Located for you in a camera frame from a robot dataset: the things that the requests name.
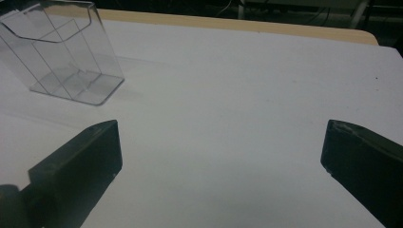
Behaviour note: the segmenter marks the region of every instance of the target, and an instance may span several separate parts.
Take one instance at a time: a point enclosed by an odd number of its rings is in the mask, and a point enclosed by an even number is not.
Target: transparent plastic box
[[[10,48],[0,51],[17,56],[6,64],[28,70],[16,76],[31,91],[101,105],[125,80],[93,3],[40,1],[12,10],[0,18],[0,36]]]

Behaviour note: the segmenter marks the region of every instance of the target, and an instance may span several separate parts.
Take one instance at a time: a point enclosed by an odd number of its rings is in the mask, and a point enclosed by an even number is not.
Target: white table
[[[394,49],[105,26],[126,81],[102,106],[29,92],[0,62],[0,184],[25,187],[34,164],[116,119],[124,167],[83,227],[382,227],[319,159],[329,119],[403,143]]]

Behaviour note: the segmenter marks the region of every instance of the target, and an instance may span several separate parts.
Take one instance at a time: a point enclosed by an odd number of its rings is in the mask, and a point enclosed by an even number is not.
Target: table edge
[[[378,46],[376,38],[370,32],[357,29],[325,28],[199,16],[123,11],[113,9],[99,9],[99,14],[103,20],[208,29],[231,29],[270,32],[277,34],[321,38]]]

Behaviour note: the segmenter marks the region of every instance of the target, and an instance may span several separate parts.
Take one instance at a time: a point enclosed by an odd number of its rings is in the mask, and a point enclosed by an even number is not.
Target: wooden table edge
[[[269,22],[244,21],[198,16],[183,16],[137,11],[99,9],[103,20],[137,22],[154,25],[184,26],[208,29],[232,29],[271,32],[378,46],[376,38],[367,31],[347,28],[325,28]]]

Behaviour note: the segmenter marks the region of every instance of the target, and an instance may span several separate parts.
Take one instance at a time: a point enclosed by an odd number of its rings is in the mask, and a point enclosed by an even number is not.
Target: white tabletop
[[[83,227],[382,227],[319,160],[329,119],[403,143],[391,48],[105,21],[126,81],[104,105],[29,92],[0,62],[0,184],[87,126],[124,167]]]

